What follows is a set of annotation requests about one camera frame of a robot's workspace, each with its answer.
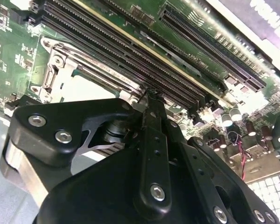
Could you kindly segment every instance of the cable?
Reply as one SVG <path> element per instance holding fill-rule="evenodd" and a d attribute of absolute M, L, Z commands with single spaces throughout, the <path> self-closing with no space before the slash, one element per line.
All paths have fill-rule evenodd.
<path fill-rule="evenodd" d="M 230 133 L 235 133 L 237 135 L 237 139 L 234 142 L 228 137 Z M 239 140 L 240 137 L 241 136 L 234 131 L 230 131 L 230 132 L 227 133 L 227 139 L 233 144 L 233 146 L 236 146 L 238 144 L 238 140 Z"/>
<path fill-rule="evenodd" d="M 238 142 L 238 149 L 240 151 L 240 153 L 242 154 L 242 161 L 241 161 L 241 165 L 242 165 L 242 180 L 245 179 L 245 164 L 246 164 L 246 151 L 242 148 L 242 142 L 239 141 Z"/>

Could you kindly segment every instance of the motherboard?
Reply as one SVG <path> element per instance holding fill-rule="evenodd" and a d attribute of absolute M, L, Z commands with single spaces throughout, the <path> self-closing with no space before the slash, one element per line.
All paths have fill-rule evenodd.
<path fill-rule="evenodd" d="M 148 88 L 186 139 L 216 149 L 223 136 L 230 165 L 240 163 L 231 132 L 250 143 L 249 161 L 274 150 L 280 71 L 207 1 L 0 0 L 1 111 L 23 95 L 136 105 Z"/>

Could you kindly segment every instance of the capacitor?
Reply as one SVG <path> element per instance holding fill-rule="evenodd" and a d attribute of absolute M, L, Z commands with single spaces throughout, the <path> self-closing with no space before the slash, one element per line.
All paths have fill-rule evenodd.
<path fill-rule="evenodd" d="M 245 126 L 246 126 L 247 133 L 248 133 L 249 136 L 256 135 L 256 131 L 255 131 L 255 128 L 254 128 L 254 125 L 253 125 L 252 121 L 247 121 L 245 123 Z"/>
<path fill-rule="evenodd" d="M 225 136 L 222 135 L 222 134 L 219 135 L 219 145 L 220 145 L 220 148 L 226 148 L 227 147 Z"/>
<path fill-rule="evenodd" d="M 242 114 L 237 107 L 233 107 L 230 110 L 230 116 L 233 121 L 240 121 L 242 119 Z"/>
<path fill-rule="evenodd" d="M 218 142 L 216 142 L 215 144 L 213 144 L 213 149 L 215 152 L 220 151 L 220 144 Z"/>
<path fill-rule="evenodd" d="M 221 115 L 221 119 L 222 119 L 222 124 L 224 127 L 229 127 L 232 125 L 232 120 L 231 120 L 230 114 L 223 113 Z"/>
<path fill-rule="evenodd" d="M 268 126 L 262 126 L 261 132 L 265 140 L 271 141 L 273 139 L 271 130 Z"/>

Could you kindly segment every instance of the silver screw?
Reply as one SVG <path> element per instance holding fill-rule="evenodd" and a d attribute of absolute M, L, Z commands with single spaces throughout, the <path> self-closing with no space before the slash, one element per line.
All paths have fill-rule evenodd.
<path fill-rule="evenodd" d="M 216 216 L 216 218 L 223 224 L 227 223 L 227 216 L 225 215 L 225 213 L 222 211 L 222 209 L 220 209 L 218 206 L 214 207 L 214 214 Z"/>
<path fill-rule="evenodd" d="M 157 115 L 155 115 L 155 113 L 154 113 L 154 112 L 151 112 L 151 113 L 150 113 L 150 115 L 151 115 L 151 116 L 153 116 L 154 118 L 156 118 L 156 117 L 157 117 Z"/>
<path fill-rule="evenodd" d="M 54 63 L 54 65 L 58 68 L 60 68 L 63 65 L 63 59 L 62 57 L 60 57 L 59 55 L 54 55 L 52 57 L 52 62 Z"/>
<path fill-rule="evenodd" d="M 272 223 L 275 223 L 275 222 L 276 222 L 275 219 L 274 219 L 274 217 L 273 217 L 270 213 L 268 213 L 267 211 L 266 211 L 266 216 L 269 218 L 269 220 L 270 220 Z"/>
<path fill-rule="evenodd" d="M 198 145 L 203 146 L 203 142 L 201 140 L 197 139 L 197 143 Z"/>
<path fill-rule="evenodd" d="M 177 124 L 176 124 L 174 121 L 171 121 L 170 124 L 171 124 L 173 127 L 177 127 Z"/>
<path fill-rule="evenodd" d="M 263 215 L 258 210 L 254 210 L 254 213 L 255 213 L 255 215 L 256 215 L 256 217 L 259 221 L 261 221 L 262 223 L 265 222 L 265 218 L 263 217 Z"/>
<path fill-rule="evenodd" d="M 28 122 L 34 127 L 42 127 L 47 123 L 46 119 L 39 115 L 30 116 L 28 118 Z"/>
<path fill-rule="evenodd" d="M 55 134 L 55 139 L 63 144 L 67 144 L 72 141 L 72 136 L 66 131 L 59 131 Z"/>
<path fill-rule="evenodd" d="M 150 187 L 150 193 L 154 197 L 154 199 L 159 202 L 165 200 L 165 192 L 159 185 L 153 184 Z"/>

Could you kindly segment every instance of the red wire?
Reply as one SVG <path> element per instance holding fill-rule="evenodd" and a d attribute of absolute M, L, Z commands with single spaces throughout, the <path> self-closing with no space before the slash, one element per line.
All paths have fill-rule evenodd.
<path fill-rule="evenodd" d="M 242 154 L 242 161 L 241 161 L 241 165 L 242 165 L 242 180 L 245 179 L 245 163 L 246 163 L 246 155 L 245 155 L 245 151 L 242 148 L 242 142 L 239 141 L 238 142 L 238 149 L 240 151 L 240 153 Z"/>

